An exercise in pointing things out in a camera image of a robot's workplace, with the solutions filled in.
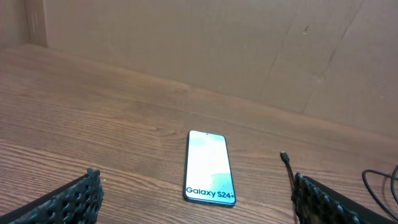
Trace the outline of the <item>Samsung Galaxy smartphone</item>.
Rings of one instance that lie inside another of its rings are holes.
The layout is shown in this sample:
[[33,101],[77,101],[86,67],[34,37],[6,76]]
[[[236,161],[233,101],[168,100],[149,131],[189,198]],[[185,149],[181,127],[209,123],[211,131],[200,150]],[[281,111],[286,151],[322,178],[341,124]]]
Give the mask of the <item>Samsung Galaxy smartphone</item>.
[[236,205],[228,147],[223,135],[188,132],[183,196],[193,203],[228,208]]

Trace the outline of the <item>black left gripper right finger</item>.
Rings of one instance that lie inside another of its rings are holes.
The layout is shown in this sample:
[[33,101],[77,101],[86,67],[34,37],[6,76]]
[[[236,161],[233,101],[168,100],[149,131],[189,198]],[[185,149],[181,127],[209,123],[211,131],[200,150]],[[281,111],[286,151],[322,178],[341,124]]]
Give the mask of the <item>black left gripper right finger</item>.
[[297,173],[291,197],[300,223],[388,224],[386,218],[339,194],[316,180]]

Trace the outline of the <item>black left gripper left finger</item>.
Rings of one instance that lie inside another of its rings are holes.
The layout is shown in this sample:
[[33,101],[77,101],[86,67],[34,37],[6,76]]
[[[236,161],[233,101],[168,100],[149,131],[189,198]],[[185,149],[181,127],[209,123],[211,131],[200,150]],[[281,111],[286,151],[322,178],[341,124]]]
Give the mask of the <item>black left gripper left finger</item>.
[[87,173],[1,216],[1,223],[96,223],[104,197],[100,171]]

